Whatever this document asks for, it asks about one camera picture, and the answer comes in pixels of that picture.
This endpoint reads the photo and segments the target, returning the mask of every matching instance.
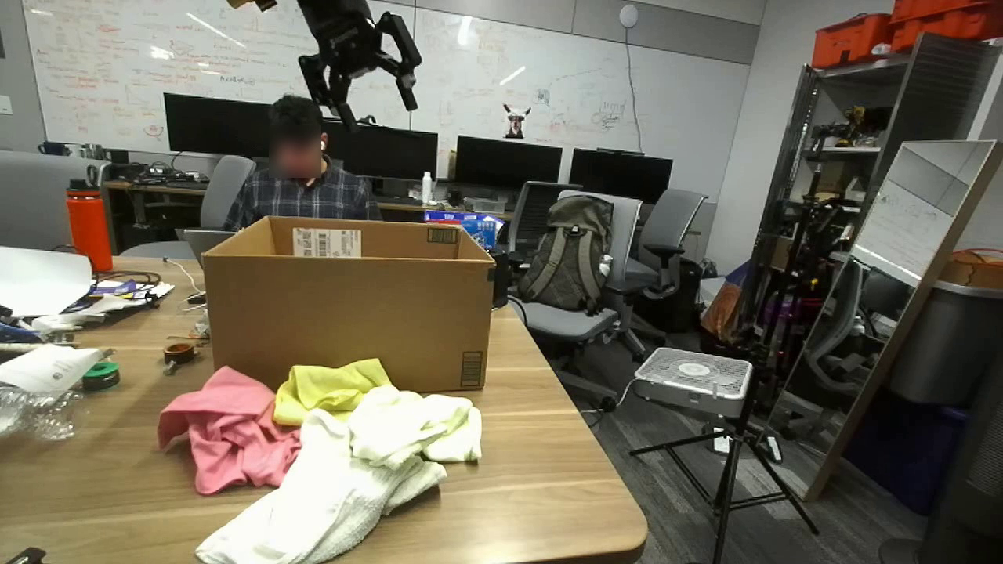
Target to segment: metal shelving rack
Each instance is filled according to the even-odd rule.
[[[990,62],[993,52],[985,45],[925,34],[906,57],[844,68],[803,68],[732,328],[735,346],[759,371],[774,373],[774,382],[787,378],[799,335],[778,339],[778,322],[784,319],[767,307],[781,307],[784,297],[803,293],[825,297],[830,283],[827,275],[807,278],[796,273],[792,259],[803,233],[810,228],[810,217],[803,209],[816,203],[818,179],[830,177],[830,184],[844,190],[830,197],[855,206],[853,241],[903,140],[961,138],[967,133]],[[887,106],[887,130],[865,148],[818,152],[818,130],[847,127],[853,106]]]

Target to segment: red box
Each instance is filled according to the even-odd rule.
[[[953,10],[986,10],[986,5],[999,5],[1003,0],[895,0],[892,5],[892,18],[925,18],[925,15],[936,15],[936,14],[953,14]]]
[[[877,45],[890,45],[890,15],[867,14],[816,30],[816,68],[872,59]]]
[[[1003,34],[1003,2],[895,21],[890,51],[892,52],[913,51],[919,34],[970,37],[970,40]]]

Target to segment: pink cloth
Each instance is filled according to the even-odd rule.
[[[219,366],[201,391],[177,396],[159,411],[159,447],[187,435],[201,494],[235,483],[279,485],[300,441],[297,428],[273,424],[273,399],[257,378]]]

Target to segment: person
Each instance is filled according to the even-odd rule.
[[[279,98],[268,106],[268,121],[323,121],[323,113],[306,98]],[[352,177],[343,164],[327,155],[327,133],[319,133],[316,177],[273,177],[249,171],[240,184],[226,225],[240,228],[260,217],[332,217],[332,219],[377,219],[377,197],[365,179]]]

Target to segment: tripod leg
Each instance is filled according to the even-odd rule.
[[[731,435],[726,464],[725,464],[718,494],[713,494],[713,515],[718,515],[713,564],[722,564],[722,559],[725,559],[726,515],[731,515],[731,497],[732,497],[732,476],[738,474],[738,459],[741,459],[741,439]]]
[[[689,435],[689,439],[677,439],[677,441],[658,441],[658,444],[632,447],[632,452],[627,452],[627,453],[629,453],[629,459],[638,459],[638,453],[648,453],[648,452],[669,452],[669,447],[693,444],[693,441],[712,441],[712,439],[718,439],[718,435],[726,435],[726,432]]]
[[[770,460],[765,460],[765,453],[752,444],[750,447],[756,453],[756,460],[770,474],[774,485],[784,493],[784,497],[796,507],[796,515],[806,519],[806,526],[810,530],[810,536],[818,536],[816,519],[807,518],[806,504],[796,497],[796,493],[784,483],[784,476],[774,470]]]

